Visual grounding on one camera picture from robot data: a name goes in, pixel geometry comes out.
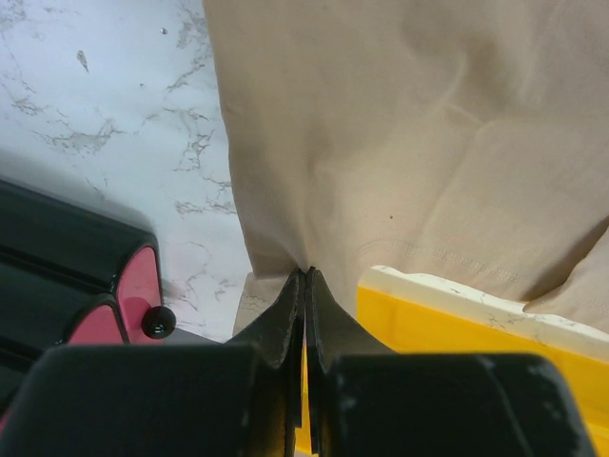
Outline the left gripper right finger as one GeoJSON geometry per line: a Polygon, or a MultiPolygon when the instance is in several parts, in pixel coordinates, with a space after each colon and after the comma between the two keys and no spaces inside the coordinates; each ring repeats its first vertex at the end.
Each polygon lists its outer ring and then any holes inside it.
{"type": "Polygon", "coordinates": [[[310,443],[321,456],[591,456],[558,370],[528,353],[400,354],[305,277],[310,443]]]}

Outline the beige t-shirt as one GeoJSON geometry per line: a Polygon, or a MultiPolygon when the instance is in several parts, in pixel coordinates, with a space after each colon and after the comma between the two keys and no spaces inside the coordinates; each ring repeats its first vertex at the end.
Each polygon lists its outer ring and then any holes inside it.
{"type": "Polygon", "coordinates": [[[608,328],[604,1],[207,1],[256,279],[374,266],[608,328]]]}

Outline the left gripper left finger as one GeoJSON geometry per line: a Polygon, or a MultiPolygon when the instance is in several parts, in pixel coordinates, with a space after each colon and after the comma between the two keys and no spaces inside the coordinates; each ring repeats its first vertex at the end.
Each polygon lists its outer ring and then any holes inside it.
{"type": "Polygon", "coordinates": [[[47,352],[1,433],[5,456],[290,456],[301,421],[305,276],[222,344],[47,352]]]}

